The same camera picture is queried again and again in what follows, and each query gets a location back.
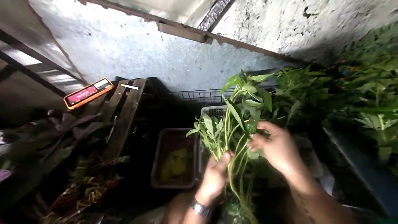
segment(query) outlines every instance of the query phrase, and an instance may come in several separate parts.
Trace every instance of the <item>wristwatch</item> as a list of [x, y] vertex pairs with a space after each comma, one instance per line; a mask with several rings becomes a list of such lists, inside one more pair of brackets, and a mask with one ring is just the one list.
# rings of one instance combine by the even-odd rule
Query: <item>wristwatch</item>
[[201, 215], [206, 219], [210, 217], [210, 208], [202, 205], [196, 199], [193, 200], [191, 207], [195, 211], [195, 214]]

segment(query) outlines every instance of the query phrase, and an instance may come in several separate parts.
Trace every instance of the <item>human hand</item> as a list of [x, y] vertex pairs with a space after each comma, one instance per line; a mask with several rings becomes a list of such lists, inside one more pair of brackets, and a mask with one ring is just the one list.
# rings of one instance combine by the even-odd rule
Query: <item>human hand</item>
[[212, 155], [207, 163], [202, 185], [195, 195], [195, 199], [205, 205], [210, 206], [213, 200], [218, 197], [227, 181], [226, 169], [231, 161], [232, 154], [224, 153], [219, 162]]
[[269, 163], [286, 178], [307, 170], [287, 129], [267, 121], [258, 122], [257, 129], [267, 130], [270, 136], [266, 138], [258, 133], [254, 134], [248, 143], [249, 147], [253, 147], [252, 151], [263, 150]]

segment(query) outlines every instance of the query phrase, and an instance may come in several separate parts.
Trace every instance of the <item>wire mesh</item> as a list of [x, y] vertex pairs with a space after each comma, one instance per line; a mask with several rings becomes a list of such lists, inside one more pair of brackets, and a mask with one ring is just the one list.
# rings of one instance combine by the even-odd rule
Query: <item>wire mesh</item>
[[[224, 105], [225, 102], [222, 99], [222, 95], [220, 93], [221, 89], [207, 89], [207, 90], [193, 90], [193, 91], [180, 91], [180, 92], [172, 92], [173, 96], [177, 97], [180, 100], [187, 101], [193, 104], [203, 104], [203, 105]], [[234, 89], [228, 89], [222, 94], [229, 98]]]

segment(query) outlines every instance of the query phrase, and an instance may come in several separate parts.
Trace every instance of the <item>orange phone case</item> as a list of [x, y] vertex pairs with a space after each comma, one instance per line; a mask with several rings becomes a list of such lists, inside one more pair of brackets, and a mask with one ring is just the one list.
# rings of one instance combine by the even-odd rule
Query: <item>orange phone case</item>
[[78, 102], [77, 104], [75, 104], [75, 105], [73, 105], [73, 106], [69, 106], [68, 103], [67, 103], [67, 101], [66, 101], [66, 99], [67, 99], [68, 97], [70, 97], [70, 96], [72, 96], [72, 95], [74, 95], [74, 94], [76, 94], [76, 93], [82, 91], [82, 89], [80, 89], [80, 90], [78, 90], [78, 91], [76, 91], [76, 92], [73, 92], [73, 93], [71, 93], [71, 94], [68, 94], [66, 97], [64, 97], [64, 102], [65, 102], [66, 107], [67, 107], [68, 109], [73, 110], [73, 109], [75, 109], [75, 108], [77, 108], [77, 107], [79, 107], [79, 106], [81, 106], [81, 105], [83, 105], [83, 104], [85, 104], [85, 103], [87, 103], [87, 102], [90, 102], [91, 100], [93, 100], [93, 99], [95, 99], [95, 98], [101, 96], [102, 94], [108, 92], [109, 90], [113, 89], [114, 85], [111, 83], [111, 81], [109, 81], [108, 78], [102, 78], [102, 79], [100, 79], [100, 80], [103, 80], [103, 79], [108, 80], [108, 82], [111, 84], [111, 87], [106, 88], [106, 89], [102, 90], [101, 92], [98, 92], [98, 93], [96, 93], [96, 94], [94, 94], [94, 95], [88, 97], [87, 99], [82, 100], [81, 102]]

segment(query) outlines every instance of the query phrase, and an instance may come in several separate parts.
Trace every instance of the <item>white plastic crate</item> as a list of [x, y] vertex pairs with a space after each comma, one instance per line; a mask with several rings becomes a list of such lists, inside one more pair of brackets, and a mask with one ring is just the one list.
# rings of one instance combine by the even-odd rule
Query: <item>white plastic crate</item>
[[[222, 106], [205, 106], [201, 110], [201, 114], [205, 113], [209, 116], [214, 116], [218, 119], [223, 119], [226, 114], [226, 109], [227, 105], [222, 105]], [[200, 136], [200, 141], [199, 141], [199, 175], [203, 175], [205, 173], [207, 161], [209, 159], [210, 153], [206, 149], [205, 145], [203, 144], [202, 141], [202, 136]]]
[[205, 113], [218, 119], [223, 119], [226, 114], [227, 105], [222, 106], [205, 106], [201, 110], [201, 114]]

